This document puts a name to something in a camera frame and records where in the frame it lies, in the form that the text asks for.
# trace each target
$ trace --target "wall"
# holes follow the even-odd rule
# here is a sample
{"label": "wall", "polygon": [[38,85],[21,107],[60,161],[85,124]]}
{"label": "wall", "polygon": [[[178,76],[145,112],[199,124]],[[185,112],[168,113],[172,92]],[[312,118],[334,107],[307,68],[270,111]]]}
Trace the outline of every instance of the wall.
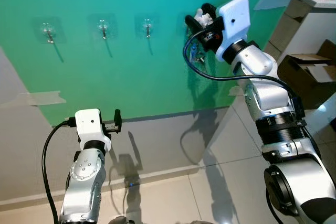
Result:
{"label": "wall", "polygon": [[[67,103],[40,107],[51,125],[83,108],[99,107],[110,120],[116,108],[135,118],[227,106],[234,83],[213,88],[189,73],[181,54],[184,16],[227,1],[0,0],[0,45],[29,92],[61,91]],[[254,11],[258,1],[249,0],[249,36],[263,48],[284,8]],[[97,27],[102,18],[110,23],[106,41]],[[145,18],[153,21],[149,40]],[[54,26],[54,45],[41,32],[45,22]],[[230,74],[226,64],[210,70]],[[195,104],[193,94],[204,90],[214,104]]]}
{"label": "wall", "polygon": [[[1,48],[0,90],[0,104],[27,92]],[[106,181],[197,164],[225,112],[221,108],[128,120],[106,155]],[[0,166],[3,210],[45,197],[40,161],[51,127],[36,106],[0,109],[0,121],[0,164],[6,164]],[[64,190],[77,150],[75,128],[56,132],[46,163],[51,191]]]}

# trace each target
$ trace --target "gray wall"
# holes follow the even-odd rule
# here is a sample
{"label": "gray wall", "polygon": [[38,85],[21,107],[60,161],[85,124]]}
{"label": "gray wall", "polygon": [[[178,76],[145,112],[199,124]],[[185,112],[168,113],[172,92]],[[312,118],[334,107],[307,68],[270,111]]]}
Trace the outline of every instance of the gray wall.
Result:
{"label": "gray wall", "polygon": [[[0,48],[0,104],[24,92]],[[113,136],[113,151],[106,155],[107,180],[197,164],[225,112],[221,108],[128,120]],[[36,106],[0,109],[0,121],[0,205],[43,194],[40,159],[51,126]],[[79,150],[76,129],[61,128],[48,150],[51,191],[63,190]]]}

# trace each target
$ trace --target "white floor tile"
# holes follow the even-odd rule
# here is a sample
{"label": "white floor tile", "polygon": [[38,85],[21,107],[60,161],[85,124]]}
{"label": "white floor tile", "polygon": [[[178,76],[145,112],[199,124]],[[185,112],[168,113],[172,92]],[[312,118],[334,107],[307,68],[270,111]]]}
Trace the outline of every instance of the white floor tile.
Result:
{"label": "white floor tile", "polygon": [[330,126],[334,118],[336,118],[336,94],[332,95],[317,110],[306,112],[307,124],[318,134],[323,143],[336,142],[336,132]]}
{"label": "white floor tile", "polygon": [[231,106],[205,150],[200,165],[208,166],[260,155],[253,139]]}
{"label": "white floor tile", "polygon": [[100,209],[100,224],[108,224],[116,216],[124,215],[136,224],[191,223],[200,215],[193,196],[188,176],[143,184],[125,190],[103,194]]}
{"label": "white floor tile", "polygon": [[[265,195],[262,157],[202,168],[189,175],[202,220],[215,224],[276,223]],[[292,217],[278,216],[284,223]]]}
{"label": "white floor tile", "polygon": [[317,144],[324,144],[324,141],[322,140],[322,138],[320,138],[319,133],[317,133],[313,127],[311,126],[310,123],[307,124],[306,126],[307,130],[309,131],[309,133],[312,135],[312,137],[314,138],[315,142]]}
{"label": "white floor tile", "polygon": [[244,96],[237,96],[234,103],[232,104],[232,107],[237,112],[239,118],[243,122],[246,130],[253,138],[255,144],[257,145],[260,153],[261,153],[261,146],[262,146],[262,140],[258,134],[257,126],[255,122],[253,121],[250,112],[248,111],[247,105],[245,103]]}
{"label": "white floor tile", "polygon": [[[188,176],[102,193],[98,224],[126,215],[136,224],[191,223],[200,219]],[[62,202],[56,202],[58,213]],[[0,223],[52,223],[49,205],[0,212]]]}
{"label": "white floor tile", "polygon": [[321,152],[322,161],[330,176],[336,181],[336,154],[335,143],[319,144],[319,150]]}

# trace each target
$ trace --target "black wire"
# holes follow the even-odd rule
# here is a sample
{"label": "black wire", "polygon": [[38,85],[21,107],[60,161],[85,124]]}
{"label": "black wire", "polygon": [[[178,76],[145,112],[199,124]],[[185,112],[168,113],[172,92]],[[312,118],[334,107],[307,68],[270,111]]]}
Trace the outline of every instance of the black wire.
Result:
{"label": "black wire", "polygon": [[271,76],[263,76],[263,75],[256,75],[256,74],[252,74],[252,75],[247,75],[247,76],[230,76],[230,77],[216,77],[216,76],[211,76],[208,75],[202,71],[200,71],[199,69],[197,69],[188,59],[187,56],[187,50],[189,45],[191,44],[191,42],[200,34],[207,32],[206,29],[203,29],[197,33],[195,33],[193,36],[191,36],[187,42],[185,43],[184,47],[183,47],[183,58],[185,60],[185,62],[187,63],[187,65],[194,70],[196,73],[198,73],[200,76],[206,78],[206,79],[210,79],[210,80],[214,80],[214,81],[233,81],[233,80],[241,80],[241,79],[266,79],[266,80],[270,80],[270,81],[274,81],[278,84],[280,84],[284,89],[286,89],[290,95],[290,97],[296,97],[295,92],[293,91],[293,89],[288,86],[284,81],[281,81],[278,78],[275,77],[271,77]]}
{"label": "black wire", "polygon": [[128,187],[125,188],[124,198],[122,199],[122,214],[125,215],[125,198],[128,192]]}
{"label": "black wire", "polygon": [[65,182],[65,191],[68,190],[69,183],[70,183],[70,172],[68,173],[67,181]]}
{"label": "black wire", "polygon": [[42,152],[42,174],[43,174],[43,182],[44,182],[44,187],[46,188],[46,193],[47,193],[47,197],[48,197],[48,201],[51,207],[51,212],[52,216],[54,218],[54,224],[58,224],[58,215],[57,215],[57,210],[55,207],[55,203],[53,200],[53,197],[51,195],[50,192],[50,187],[49,187],[49,183],[48,183],[48,178],[47,178],[47,171],[46,171],[46,153],[47,153],[47,148],[48,148],[48,144],[50,142],[51,137],[53,136],[53,134],[63,125],[67,125],[67,122],[61,122],[60,124],[58,124],[55,128],[53,128],[53,130],[51,131],[51,133],[49,134],[46,143],[44,144],[43,147],[43,152]]}
{"label": "black wire", "polygon": [[269,210],[271,211],[273,217],[275,218],[275,220],[278,222],[278,224],[284,224],[280,219],[279,217],[277,216],[277,214],[275,213],[274,209],[273,209],[273,206],[271,204],[271,200],[269,198],[269,193],[268,193],[268,190],[266,189],[266,201],[267,201],[267,205],[268,205],[268,208]]}

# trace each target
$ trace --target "green wall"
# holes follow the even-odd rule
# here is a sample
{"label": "green wall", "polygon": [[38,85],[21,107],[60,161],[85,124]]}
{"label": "green wall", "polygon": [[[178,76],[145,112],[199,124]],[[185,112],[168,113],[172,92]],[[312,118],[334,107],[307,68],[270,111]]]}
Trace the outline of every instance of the green wall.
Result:
{"label": "green wall", "polygon": [[[110,120],[115,108],[135,118],[226,106],[235,83],[196,77],[181,52],[184,15],[227,1],[0,0],[0,46],[29,92],[61,91],[67,103],[40,106],[51,124],[84,108],[100,108]],[[248,36],[263,47],[284,8],[253,11],[259,0],[249,1]],[[104,41],[95,20],[110,14],[114,29]],[[154,22],[150,40],[137,30],[147,16]],[[42,22],[54,23],[55,46],[41,38]],[[212,62],[212,74],[230,74],[226,63]]]}

